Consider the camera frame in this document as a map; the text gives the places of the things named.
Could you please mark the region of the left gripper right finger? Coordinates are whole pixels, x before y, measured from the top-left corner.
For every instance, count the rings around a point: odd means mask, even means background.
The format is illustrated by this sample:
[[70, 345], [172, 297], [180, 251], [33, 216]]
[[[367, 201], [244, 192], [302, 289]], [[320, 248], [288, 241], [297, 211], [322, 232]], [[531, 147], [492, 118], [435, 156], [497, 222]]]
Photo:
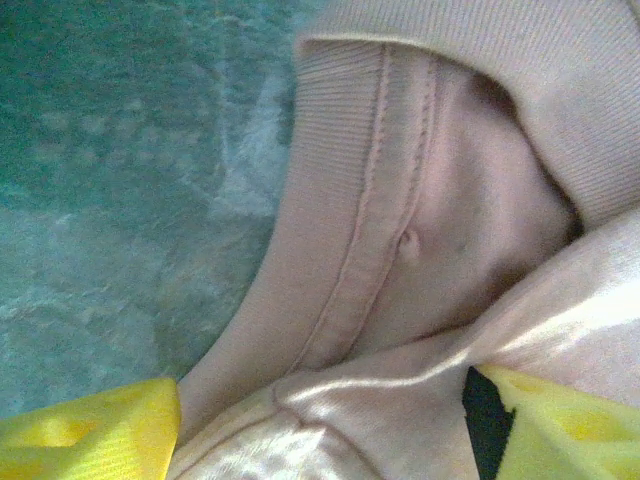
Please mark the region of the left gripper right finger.
[[494, 365], [471, 367], [465, 420], [482, 479], [636, 479], [639, 411]]

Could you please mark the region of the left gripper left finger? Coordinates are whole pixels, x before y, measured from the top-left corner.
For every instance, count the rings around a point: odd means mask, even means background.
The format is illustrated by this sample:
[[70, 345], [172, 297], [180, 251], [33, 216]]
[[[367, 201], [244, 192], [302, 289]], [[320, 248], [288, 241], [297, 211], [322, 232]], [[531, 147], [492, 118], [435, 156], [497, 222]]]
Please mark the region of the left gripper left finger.
[[164, 479], [179, 426], [171, 378], [37, 409], [1, 421], [1, 477]]

